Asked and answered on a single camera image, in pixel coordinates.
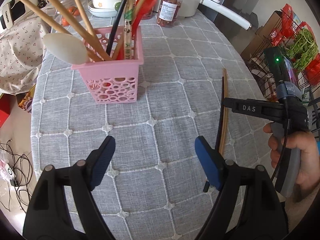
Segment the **person's right hand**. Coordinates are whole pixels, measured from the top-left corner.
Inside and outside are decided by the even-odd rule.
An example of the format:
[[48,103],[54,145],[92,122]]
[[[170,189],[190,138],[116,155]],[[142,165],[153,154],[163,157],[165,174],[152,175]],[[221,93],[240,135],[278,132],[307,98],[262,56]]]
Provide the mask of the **person's right hand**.
[[[263,131],[272,134],[271,123],[266,124]],[[268,146],[271,148],[271,166],[276,168],[280,153],[277,151],[278,141],[275,136],[270,136]],[[301,150],[296,184],[300,186],[302,195],[311,193],[319,184],[319,151],[313,134],[310,131],[292,133],[287,136],[286,147]]]

